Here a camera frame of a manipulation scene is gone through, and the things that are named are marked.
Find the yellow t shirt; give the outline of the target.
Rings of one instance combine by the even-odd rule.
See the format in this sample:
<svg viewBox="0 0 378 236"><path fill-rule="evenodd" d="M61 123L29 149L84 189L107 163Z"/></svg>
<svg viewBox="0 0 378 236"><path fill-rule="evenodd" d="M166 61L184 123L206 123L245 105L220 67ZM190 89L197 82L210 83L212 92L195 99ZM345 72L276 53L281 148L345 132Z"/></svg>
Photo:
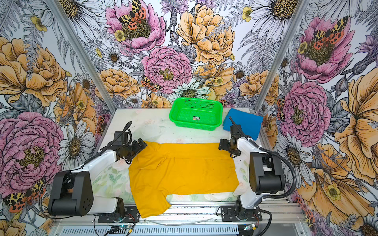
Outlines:
<svg viewBox="0 0 378 236"><path fill-rule="evenodd" d="M239 185L234 160L218 147L148 142L129 167L131 193L141 217L167 211L167 195L233 192Z"/></svg>

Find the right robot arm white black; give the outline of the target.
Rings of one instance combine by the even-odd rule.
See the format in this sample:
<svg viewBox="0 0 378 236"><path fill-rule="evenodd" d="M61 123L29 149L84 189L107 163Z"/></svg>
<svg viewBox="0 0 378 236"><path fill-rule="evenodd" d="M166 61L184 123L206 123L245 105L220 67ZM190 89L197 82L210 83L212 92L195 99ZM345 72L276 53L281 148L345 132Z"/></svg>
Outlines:
<svg viewBox="0 0 378 236"><path fill-rule="evenodd" d="M230 127L230 139L221 139L219 150L227 151L237 161L249 161L247 182L249 188L237 197L233 210L227 210L230 219L239 221L259 220L259 204L266 199L286 198L285 175L281 159L263 148L246 135L240 125Z"/></svg>

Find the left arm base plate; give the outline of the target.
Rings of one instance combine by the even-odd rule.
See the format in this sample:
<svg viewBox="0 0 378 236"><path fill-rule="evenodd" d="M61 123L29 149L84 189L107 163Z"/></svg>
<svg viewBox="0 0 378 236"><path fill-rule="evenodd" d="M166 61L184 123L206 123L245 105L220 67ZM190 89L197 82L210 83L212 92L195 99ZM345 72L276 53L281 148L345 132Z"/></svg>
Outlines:
<svg viewBox="0 0 378 236"><path fill-rule="evenodd" d="M98 223L138 223L140 213L136 206L125 206L121 213L104 213L98 217Z"/></svg>

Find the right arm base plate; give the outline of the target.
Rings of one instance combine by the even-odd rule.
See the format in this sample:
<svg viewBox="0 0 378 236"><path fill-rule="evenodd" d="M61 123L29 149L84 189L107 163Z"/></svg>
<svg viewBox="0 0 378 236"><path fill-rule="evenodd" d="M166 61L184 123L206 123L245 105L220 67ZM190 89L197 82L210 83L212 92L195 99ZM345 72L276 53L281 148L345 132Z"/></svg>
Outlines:
<svg viewBox="0 0 378 236"><path fill-rule="evenodd" d="M262 214L259 209L236 209L235 206L221 206L219 213L222 222L262 221Z"/></svg>

